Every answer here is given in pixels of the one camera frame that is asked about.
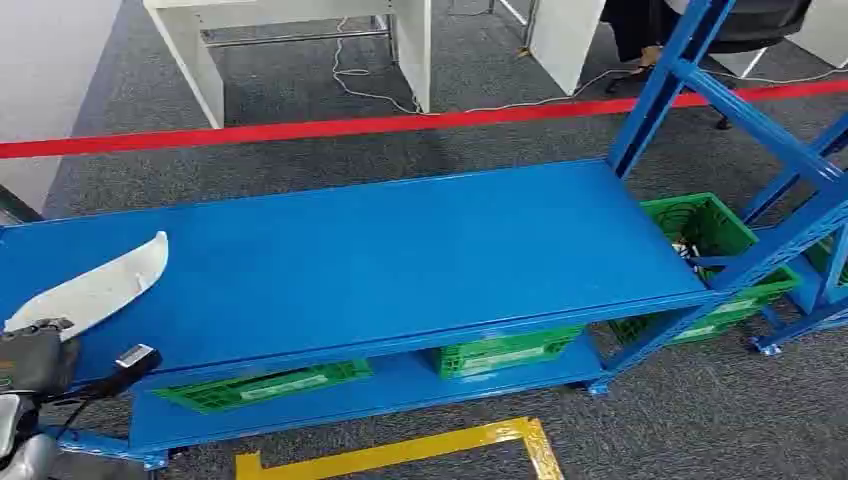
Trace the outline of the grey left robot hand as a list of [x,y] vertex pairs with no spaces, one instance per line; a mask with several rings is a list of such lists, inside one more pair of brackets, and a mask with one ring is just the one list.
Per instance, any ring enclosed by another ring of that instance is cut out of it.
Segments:
[[37,320],[34,325],[1,333],[1,393],[58,395],[72,380],[79,346],[61,335],[73,323],[66,318]]

